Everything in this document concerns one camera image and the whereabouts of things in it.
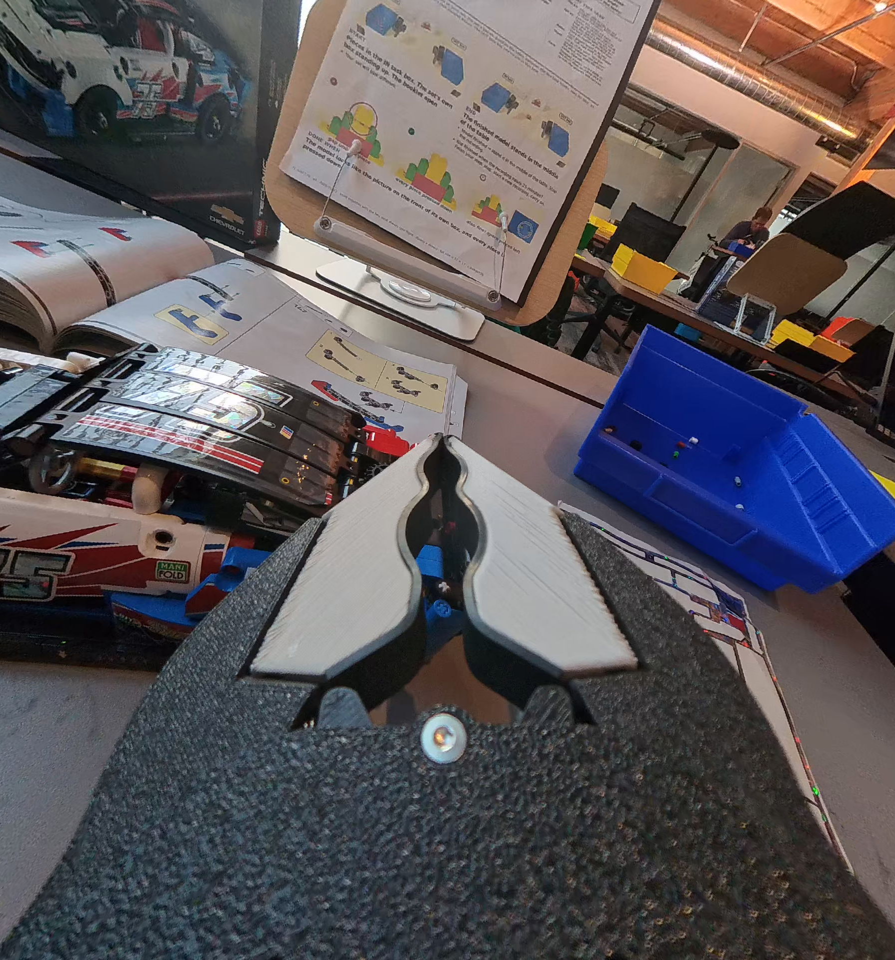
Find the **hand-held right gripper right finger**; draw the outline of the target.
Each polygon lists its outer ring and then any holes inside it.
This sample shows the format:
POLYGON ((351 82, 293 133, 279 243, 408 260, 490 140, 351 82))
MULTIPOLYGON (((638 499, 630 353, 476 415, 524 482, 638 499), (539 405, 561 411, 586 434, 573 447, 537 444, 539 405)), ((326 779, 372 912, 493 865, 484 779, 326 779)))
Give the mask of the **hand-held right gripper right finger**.
POLYGON ((465 658, 485 687, 525 707, 538 688, 638 669, 561 510, 454 437, 445 441, 445 521, 465 658))

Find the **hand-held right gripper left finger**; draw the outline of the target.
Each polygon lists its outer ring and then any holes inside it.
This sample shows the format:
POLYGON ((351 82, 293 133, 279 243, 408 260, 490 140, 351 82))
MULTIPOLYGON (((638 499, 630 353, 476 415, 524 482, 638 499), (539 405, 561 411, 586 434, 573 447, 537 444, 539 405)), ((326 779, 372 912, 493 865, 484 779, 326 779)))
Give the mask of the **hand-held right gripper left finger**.
POLYGON ((262 679, 355 690, 381 703, 425 659, 417 555, 436 525, 442 435, 389 465, 325 524, 249 665, 262 679))

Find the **toy brick race car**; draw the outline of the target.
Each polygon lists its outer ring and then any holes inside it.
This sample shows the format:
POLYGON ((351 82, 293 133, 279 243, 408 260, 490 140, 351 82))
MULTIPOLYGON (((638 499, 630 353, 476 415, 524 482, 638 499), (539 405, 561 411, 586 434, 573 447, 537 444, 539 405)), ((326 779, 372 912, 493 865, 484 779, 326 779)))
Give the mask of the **toy brick race car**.
POLYGON ((142 343, 0 349, 0 660, 158 670, 310 519, 438 431, 142 343))

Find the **sticker sheet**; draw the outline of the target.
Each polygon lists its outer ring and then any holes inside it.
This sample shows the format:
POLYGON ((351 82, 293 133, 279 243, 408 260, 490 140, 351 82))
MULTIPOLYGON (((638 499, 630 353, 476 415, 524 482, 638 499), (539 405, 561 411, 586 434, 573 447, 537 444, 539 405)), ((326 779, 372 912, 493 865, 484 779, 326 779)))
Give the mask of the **sticker sheet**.
POLYGON ((659 585, 723 653, 741 678, 770 725, 801 788, 808 809, 849 871, 853 866, 835 829, 810 762, 804 752, 783 690, 745 599, 702 568, 636 538, 607 521, 565 501, 558 507, 586 522, 627 559, 659 585))

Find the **blue plastic bin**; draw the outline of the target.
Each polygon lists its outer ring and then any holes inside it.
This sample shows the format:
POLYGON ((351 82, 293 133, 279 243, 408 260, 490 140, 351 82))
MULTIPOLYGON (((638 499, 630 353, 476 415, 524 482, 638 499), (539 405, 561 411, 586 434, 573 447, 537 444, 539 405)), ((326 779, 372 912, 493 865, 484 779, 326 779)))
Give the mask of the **blue plastic bin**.
POLYGON ((651 325, 574 474, 767 591, 895 542, 895 497, 805 402, 651 325))

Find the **white stand base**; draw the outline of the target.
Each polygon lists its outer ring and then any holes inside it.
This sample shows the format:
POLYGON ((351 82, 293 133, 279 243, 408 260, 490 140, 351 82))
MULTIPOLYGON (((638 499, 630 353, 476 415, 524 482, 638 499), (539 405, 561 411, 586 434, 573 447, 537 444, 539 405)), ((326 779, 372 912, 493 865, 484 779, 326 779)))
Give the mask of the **white stand base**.
POLYGON ((342 255, 317 268, 318 279, 449 338, 474 341, 485 313, 502 303, 494 287, 385 245, 327 214, 314 222, 313 232, 342 255))

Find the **open building instruction booklet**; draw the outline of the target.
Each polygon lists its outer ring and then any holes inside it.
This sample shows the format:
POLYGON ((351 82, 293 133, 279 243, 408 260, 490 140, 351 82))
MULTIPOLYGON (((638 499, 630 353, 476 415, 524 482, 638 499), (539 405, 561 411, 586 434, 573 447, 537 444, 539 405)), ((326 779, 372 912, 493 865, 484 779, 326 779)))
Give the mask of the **open building instruction booklet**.
POLYGON ((245 258, 215 263, 160 219, 0 197, 0 325, 48 356, 151 343, 236 361, 411 445, 463 434, 468 386, 454 365, 370 339, 245 258))

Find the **background wooden workbench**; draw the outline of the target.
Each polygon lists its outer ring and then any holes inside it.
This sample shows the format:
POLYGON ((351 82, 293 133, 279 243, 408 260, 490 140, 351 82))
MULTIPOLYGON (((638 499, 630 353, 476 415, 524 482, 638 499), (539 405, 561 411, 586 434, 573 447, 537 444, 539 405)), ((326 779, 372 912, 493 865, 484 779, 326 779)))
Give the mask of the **background wooden workbench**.
POLYGON ((598 333, 603 329, 607 317, 612 314, 616 302, 624 300, 635 304, 635 310, 649 310, 670 318, 674 323, 682 323, 736 352, 771 364, 779 370, 836 393, 851 402, 860 402, 866 406, 874 404, 870 396, 843 379, 840 373, 831 371, 829 374, 822 374, 787 357, 779 356, 775 350, 701 317, 695 309, 695 304, 679 296, 655 294, 630 282, 617 274, 609 265, 587 252, 574 255, 571 270, 597 281, 606 282, 611 291, 605 304, 598 307, 588 321, 584 334, 571 354, 575 358, 586 357, 598 333))

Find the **brown display board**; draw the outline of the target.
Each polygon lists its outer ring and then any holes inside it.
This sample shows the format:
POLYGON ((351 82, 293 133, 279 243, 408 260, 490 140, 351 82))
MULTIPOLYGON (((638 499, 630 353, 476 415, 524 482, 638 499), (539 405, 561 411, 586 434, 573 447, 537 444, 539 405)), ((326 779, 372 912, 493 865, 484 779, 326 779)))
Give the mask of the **brown display board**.
POLYGON ((847 271, 847 262, 789 233, 761 246, 726 283, 729 294, 775 307, 783 320, 801 310, 847 271))

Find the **black toy set box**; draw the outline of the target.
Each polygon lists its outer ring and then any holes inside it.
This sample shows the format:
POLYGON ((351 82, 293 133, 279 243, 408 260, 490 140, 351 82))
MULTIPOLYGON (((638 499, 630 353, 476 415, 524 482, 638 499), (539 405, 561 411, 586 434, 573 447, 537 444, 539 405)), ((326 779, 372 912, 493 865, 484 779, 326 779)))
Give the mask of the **black toy set box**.
POLYGON ((0 129, 77 183, 236 247, 278 239, 264 167, 297 1, 0 1, 0 129))

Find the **printed instruction sheet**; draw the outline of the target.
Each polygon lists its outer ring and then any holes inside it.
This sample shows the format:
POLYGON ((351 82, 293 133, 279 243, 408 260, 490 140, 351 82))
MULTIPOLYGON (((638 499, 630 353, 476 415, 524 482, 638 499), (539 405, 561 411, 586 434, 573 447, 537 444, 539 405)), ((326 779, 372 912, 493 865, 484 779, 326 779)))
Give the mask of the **printed instruction sheet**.
POLYGON ((345 2, 280 170, 523 304, 658 2, 345 2))

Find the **black angled panel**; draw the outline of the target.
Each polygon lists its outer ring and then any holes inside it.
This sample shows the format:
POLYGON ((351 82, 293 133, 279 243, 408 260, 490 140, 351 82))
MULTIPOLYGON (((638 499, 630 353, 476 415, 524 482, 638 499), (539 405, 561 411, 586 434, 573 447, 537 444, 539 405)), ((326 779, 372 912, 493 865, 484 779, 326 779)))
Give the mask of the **black angled panel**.
POLYGON ((847 260, 895 236, 895 198, 869 182, 855 183, 801 212, 780 233, 847 260))

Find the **silver ventilation duct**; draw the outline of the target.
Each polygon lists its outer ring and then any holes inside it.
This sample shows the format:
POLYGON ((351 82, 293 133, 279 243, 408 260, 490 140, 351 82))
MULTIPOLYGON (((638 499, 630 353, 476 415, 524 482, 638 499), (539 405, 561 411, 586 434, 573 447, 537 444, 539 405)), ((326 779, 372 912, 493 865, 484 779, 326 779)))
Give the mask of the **silver ventilation duct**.
POLYGON ((654 20, 644 44, 822 137, 862 148, 879 130, 842 104, 814 96, 663 19, 654 20))

